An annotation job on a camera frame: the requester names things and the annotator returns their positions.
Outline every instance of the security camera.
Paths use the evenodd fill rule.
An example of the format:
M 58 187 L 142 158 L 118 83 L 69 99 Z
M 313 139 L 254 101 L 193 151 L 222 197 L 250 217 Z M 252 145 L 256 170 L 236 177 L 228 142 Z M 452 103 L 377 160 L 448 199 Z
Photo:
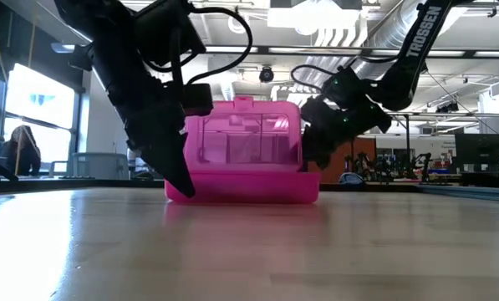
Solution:
M 264 66 L 262 71 L 260 71 L 260 76 L 258 77 L 261 83 L 269 83 L 273 81 L 273 71 L 272 67 Z

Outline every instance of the ceiling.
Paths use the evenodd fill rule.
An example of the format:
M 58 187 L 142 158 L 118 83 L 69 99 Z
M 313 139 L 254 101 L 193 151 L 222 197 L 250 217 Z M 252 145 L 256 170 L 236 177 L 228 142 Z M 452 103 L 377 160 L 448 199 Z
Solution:
M 10 8 L 34 22 L 44 31 L 64 43 L 83 43 L 60 20 L 53 0 L 1 0 Z M 138 0 L 127 0 L 130 7 L 140 9 L 143 5 Z M 368 31 L 397 3 L 395 0 L 380 0 L 380 9 L 370 11 L 367 15 Z M 301 35 L 293 28 L 269 28 L 266 13 L 268 0 L 252 0 L 243 2 L 243 12 L 251 12 L 250 18 L 255 45 L 314 45 L 318 34 Z M 499 48 L 499 8 L 498 15 L 487 18 L 486 9 L 470 8 L 465 15 L 436 40 L 434 48 Z M 245 34 L 232 32 L 227 26 L 227 18 L 218 15 L 191 15 L 191 20 L 205 44 L 214 45 L 244 45 Z M 236 55 L 209 55 L 211 59 L 220 61 L 233 60 Z M 299 64 L 304 64 L 307 58 L 302 56 L 270 56 L 250 55 L 238 66 L 238 81 L 233 83 L 236 94 L 256 95 L 259 99 L 269 99 L 272 87 L 283 84 L 290 79 L 290 70 Z M 258 75 L 263 65 L 272 66 L 275 72 L 274 84 L 260 84 Z M 459 91 L 459 100 L 469 110 L 477 107 L 477 92 L 485 89 L 485 85 L 499 81 L 499 59 L 428 59 L 430 74 L 420 77 L 415 99 L 408 110 L 425 109 L 429 101 L 445 96 L 447 92 Z M 468 77 L 469 83 L 463 84 L 463 78 Z M 217 82 L 213 83 L 215 94 L 220 94 Z

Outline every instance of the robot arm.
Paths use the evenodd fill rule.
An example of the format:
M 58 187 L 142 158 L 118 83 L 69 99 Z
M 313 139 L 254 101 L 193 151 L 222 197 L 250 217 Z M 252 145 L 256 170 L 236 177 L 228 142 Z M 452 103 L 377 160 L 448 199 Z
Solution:
M 418 18 L 395 58 L 379 61 L 363 59 L 370 63 L 395 61 L 381 80 L 359 79 L 351 65 L 339 67 L 335 74 L 311 65 L 296 67 L 292 71 L 294 80 L 294 72 L 300 68 L 313 68 L 331 75 L 323 83 L 321 95 L 308 99 L 301 108 L 302 118 L 310 123 L 305 126 L 303 134 L 303 159 L 315 161 L 320 168 L 324 168 L 330 154 L 345 141 L 375 126 L 386 132 L 391 118 L 376 103 L 393 111 L 404 110 L 411 104 L 420 73 L 426 68 L 425 58 L 448 12 L 454 6 L 471 2 L 427 0 L 419 5 Z M 323 102 L 324 99 L 333 101 L 340 109 L 332 110 Z
M 75 46 L 69 64 L 94 71 L 109 101 L 125 125 L 129 148 L 186 196 L 195 189 L 183 156 L 185 117 L 208 115 L 212 109 L 208 84 L 192 84 L 228 70 L 249 54 L 251 29 L 237 13 L 225 8 L 194 8 L 186 0 L 159 0 L 139 12 L 119 0 L 54 0 L 61 18 L 90 43 Z M 225 13 L 246 29 L 246 51 L 218 70 L 182 80 L 181 66 L 206 48 L 193 28 L 189 13 Z M 180 61 L 180 55 L 191 55 Z M 169 68 L 161 66 L 171 62 Z M 173 81 L 152 77 L 145 64 L 171 71 Z

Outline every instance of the transparent window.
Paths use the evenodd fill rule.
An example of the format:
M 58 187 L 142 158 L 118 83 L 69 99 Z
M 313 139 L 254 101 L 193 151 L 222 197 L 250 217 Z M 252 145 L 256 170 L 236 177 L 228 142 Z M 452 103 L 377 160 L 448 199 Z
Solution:
M 15 64 L 9 75 L 6 111 L 70 129 L 74 91 L 59 82 Z
M 68 130 L 51 129 L 46 126 L 23 122 L 15 118 L 6 118 L 4 138 L 9 140 L 12 131 L 20 125 L 29 125 L 32 128 L 33 138 L 36 140 L 41 152 L 42 162 L 66 161 L 69 158 L 71 133 Z
M 216 114 L 202 118 L 200 163 L 291 164 L 298 146 L 290 145 L 288 117 L 282 114 Z

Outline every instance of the table surface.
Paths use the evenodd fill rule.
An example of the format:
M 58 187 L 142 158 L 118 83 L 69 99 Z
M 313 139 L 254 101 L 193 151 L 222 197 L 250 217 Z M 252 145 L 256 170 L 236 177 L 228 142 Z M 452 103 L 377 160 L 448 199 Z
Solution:
M 499 300 L 499 202 L 322 192 L 181 206 L 158 189 L 0 196 L 0 300 Z

